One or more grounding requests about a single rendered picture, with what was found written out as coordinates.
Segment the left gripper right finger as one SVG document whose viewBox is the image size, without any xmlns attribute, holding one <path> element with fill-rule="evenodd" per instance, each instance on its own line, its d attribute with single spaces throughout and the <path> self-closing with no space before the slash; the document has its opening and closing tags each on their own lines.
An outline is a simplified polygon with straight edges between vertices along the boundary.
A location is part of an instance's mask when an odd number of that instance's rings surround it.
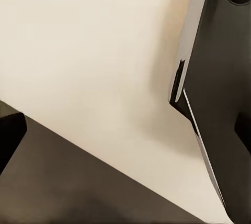
<svg viewBox="0 0 251 224">
<path fill-rule="evenodd" d="M 239 112 L 234 131 L 251 154 L 251 114 Z"/>
</svg>

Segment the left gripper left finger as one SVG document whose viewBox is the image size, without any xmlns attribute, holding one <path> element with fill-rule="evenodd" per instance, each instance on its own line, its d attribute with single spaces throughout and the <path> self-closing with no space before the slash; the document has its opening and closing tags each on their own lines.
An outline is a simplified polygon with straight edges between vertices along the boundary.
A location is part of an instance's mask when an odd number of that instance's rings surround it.
<svg viewBox="0 0 251 224">
<path fill-rule="evenodd" d="M 0 175 L 27 132 L 21 112 L 0 118 Z"/>
</svg>

